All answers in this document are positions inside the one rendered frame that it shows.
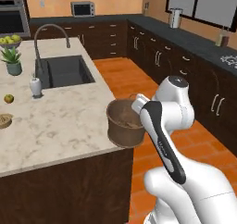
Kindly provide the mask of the grey fruit bowl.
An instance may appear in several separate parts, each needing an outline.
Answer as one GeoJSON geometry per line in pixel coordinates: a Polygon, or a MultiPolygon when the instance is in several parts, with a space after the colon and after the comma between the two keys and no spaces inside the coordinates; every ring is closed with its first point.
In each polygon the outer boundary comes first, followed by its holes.
{"type": "Polygon", "coordinates": [[[13,48],[13,47],[18,48],[18,47],[20,46],[21,42],[22,42],[22,41],[19,41],[19,42],[16,42],[16,43],[12,43],[12,44],[0,44],[0,46],[1,46],[2,48],[5,48],[5,47],[6,47],[7,49],[11,49],[11,48],[13,48]]]}

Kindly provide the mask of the black framed window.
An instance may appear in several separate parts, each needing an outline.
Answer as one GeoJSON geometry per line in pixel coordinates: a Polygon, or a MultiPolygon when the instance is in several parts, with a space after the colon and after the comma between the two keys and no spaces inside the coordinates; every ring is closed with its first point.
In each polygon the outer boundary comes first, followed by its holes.
{"type": "Polygon", "coordinates": [[[172,8],[181,8],[187,19],[236,32],[237,0],[167,0],[166,11],[172,8]]]}

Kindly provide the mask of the brown woven basket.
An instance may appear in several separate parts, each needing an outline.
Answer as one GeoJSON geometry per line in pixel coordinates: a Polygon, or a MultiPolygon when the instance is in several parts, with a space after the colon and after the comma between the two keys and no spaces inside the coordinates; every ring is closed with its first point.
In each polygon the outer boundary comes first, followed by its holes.
{"type": "Polygon", "coordinates": [[[131,108],[133,93],[127,98],[111,101],[106,108],[107,137],[118,147],[134,148],[143,143],[145,129],[139,115],[131,108]]]}

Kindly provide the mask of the steel kettle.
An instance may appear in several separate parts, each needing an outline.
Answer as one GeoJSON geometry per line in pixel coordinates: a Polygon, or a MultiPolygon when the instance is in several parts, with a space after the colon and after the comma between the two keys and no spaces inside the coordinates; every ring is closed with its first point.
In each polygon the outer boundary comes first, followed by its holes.
{"type": "Polygon", "coordinates": [[[170,10],[169,14],[169,26],[171,29],[178,29],[181,23],[182,9],[175,7],[170,10]]]}

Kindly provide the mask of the white soap dispenser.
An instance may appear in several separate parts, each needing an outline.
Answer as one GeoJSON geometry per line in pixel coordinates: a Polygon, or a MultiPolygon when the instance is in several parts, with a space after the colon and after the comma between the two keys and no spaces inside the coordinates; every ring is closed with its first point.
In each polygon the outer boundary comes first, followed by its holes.
{"type": "Polygon", "coordinates": [[[42,96],[42,83],[40,79],[35,76],[35,74],[32,74],[30,79],[30,88],[34,98],[42,96]]]}

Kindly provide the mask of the dark undermount sink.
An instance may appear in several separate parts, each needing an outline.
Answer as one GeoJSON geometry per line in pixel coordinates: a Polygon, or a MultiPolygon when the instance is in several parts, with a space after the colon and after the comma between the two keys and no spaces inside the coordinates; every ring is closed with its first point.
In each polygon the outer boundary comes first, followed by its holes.
{"type": "Polygon", "coordinates": [[[94,77],[82,56],[41,58],[35,61],[35,76],[43,89],[94,83],[94,77]]]}

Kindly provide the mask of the tan wicker dish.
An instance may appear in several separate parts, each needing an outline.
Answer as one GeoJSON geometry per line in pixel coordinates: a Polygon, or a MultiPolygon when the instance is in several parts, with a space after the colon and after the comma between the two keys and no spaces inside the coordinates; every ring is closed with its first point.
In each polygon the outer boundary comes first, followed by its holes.
{"type": "Polygon", "coordinates": [[[11,114],[0,114],[0,129],[9,127],[12,123],[12,118],[11,114]]]}

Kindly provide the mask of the silver toaster oven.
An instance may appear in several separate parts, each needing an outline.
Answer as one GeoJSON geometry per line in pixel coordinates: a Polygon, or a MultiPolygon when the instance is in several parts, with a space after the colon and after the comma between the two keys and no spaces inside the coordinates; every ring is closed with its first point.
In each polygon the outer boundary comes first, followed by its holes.
{"type": "Polygon", "coordinates": [[[75,18],[89,18],[95,14],[94,3],[90,1],[71,2],[70,6],[75,18]]]}

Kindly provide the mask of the green plant in grey pot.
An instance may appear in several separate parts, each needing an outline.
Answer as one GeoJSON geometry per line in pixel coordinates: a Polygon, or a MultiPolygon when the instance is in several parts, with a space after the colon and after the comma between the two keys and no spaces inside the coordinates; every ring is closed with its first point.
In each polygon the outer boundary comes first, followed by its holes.
{"type": "Polygon", "coordinates": [[[2,61],[6,63],[7,72],[11,76],[18,76],[22,72],[20,63],[21,53],[13,46],[11,49],[4,48],[1,51],[2,61]]]}

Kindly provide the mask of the dark wood island cabinet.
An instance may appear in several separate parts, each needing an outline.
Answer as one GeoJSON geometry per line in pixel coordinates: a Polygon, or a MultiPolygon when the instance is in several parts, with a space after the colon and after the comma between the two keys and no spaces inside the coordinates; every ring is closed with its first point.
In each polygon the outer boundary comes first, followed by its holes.
{"type": "Polygon", "coordinates": [[[133,151],[0,178],[0,224],[125,224],[133,151]]]}

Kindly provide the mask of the grey arched tap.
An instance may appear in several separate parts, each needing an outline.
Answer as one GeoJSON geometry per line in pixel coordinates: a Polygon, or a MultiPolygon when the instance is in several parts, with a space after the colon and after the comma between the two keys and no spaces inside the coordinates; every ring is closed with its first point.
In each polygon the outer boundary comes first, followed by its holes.
{"type": "Polygon", "coordinates": [[[68,37],[67,33],[65,32],[65,30],[62,27],[60,27],[56,24],[44,24],[41,27],[39,27],[37,29],[35,35],[34,35],[34,49],[35,49],[36,62],[37,62],[37,69],[35,70],[35,75],[36,76],[40,76],[40,75],[44,74],[44,69],[43,69],[42,63],[41,63],[41,58],[40,58],[40,53],[39,53],[39,49],[38,49],[37,39],[38,39],[38,34],[45,27],[55,27],[55,28],[61,30],[63,32],[65,38],[66,38],[66,46],[67,46],[67,48],[70,48],[69,37],[68,37]]]}

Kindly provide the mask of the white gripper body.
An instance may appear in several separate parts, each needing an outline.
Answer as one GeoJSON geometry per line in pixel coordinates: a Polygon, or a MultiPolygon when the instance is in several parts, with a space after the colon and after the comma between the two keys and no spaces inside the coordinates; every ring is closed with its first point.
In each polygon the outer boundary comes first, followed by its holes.
{"type": "Polygon", "coordinates": [[[136,112],[137,114],[140,113],[141,109],[143,108],[143,106],[149,101],[149,99],[141,94],[141,93],[138,93],[136,95],[136,98],[134,100],[134,102],[131,104],[131,108],[134,112],[136,112]]]}

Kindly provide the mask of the hob with white grates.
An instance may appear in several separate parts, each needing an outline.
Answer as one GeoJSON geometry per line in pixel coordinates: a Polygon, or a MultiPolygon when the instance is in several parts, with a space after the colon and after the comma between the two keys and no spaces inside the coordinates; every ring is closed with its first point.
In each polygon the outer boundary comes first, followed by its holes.
{"type": "Polygon", "coordinates": [[[237,69],[237,56],[222,56],[220,60],[228,66],[237,69]]]}

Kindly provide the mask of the steel wall oven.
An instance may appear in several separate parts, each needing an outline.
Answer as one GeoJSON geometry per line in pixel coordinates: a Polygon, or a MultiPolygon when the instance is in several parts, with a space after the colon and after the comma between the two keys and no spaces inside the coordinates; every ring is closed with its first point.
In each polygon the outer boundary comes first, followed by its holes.
{"type": "Polygon", "coordinates": [[[0,0],[0,37],[11,34],[31,36],[23,0],[0,0]]]}

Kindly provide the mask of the dark wood cabinet run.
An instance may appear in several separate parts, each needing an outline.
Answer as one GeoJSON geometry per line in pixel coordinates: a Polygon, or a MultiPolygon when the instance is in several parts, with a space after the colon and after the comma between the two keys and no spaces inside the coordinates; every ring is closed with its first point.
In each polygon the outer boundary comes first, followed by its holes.
{"type": "Polygon", "coordinates": [[[32,19],[30,21],[31,38],[36,31],[44,27],[39,39],[62,38],[64,34],[56,24],[63,28],[68,37],[78,37],[91,59],[102,59],[127,55],[127,21],[125,19],[106,19],[96,21],[77,21],[73,18],[32,19]]]}
{"type": "Polygon", "coordinates": [[[131,21],[128,56],[156,83],[187,80],[195,118],[237,156],[236,77],[131,21]]]}

